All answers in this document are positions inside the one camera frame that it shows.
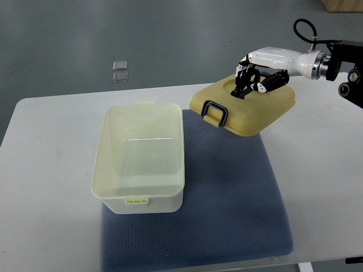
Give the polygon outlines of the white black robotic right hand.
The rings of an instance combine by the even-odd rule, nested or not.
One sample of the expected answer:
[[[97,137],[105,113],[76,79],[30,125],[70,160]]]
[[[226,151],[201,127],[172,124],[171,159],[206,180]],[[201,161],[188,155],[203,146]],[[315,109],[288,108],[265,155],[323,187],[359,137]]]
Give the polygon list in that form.
[[[294,73],[307,79],[325,77],[329,60],[328,54],[318,50],[300,53],[274,47],[258,49],[238,62],[231,96],[244,99],[252,91],[272,92],[287,85]]]

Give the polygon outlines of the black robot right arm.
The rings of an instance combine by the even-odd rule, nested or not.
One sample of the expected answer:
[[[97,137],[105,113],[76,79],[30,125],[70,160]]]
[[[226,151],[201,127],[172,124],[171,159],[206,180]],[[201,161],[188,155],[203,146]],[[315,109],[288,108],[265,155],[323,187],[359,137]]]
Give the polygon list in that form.
[[[310,26],[313,37],[308,39],[298,32],[297,24],[300,22]],[[338,93],[341,97],[362,108],[362,42],[349,40],[319,40],[315,26],[307,19],[297,19],[293,24],[294,33],[304,42],[310,44],[309,52],[316,49],[316,45],[324,44],[329,53],[318,60],[318,67],[313,69],[319,76],[334,81],[341,68],[341,64],[352,63],[354,67],[349,71],[347,82],[339,85]]]

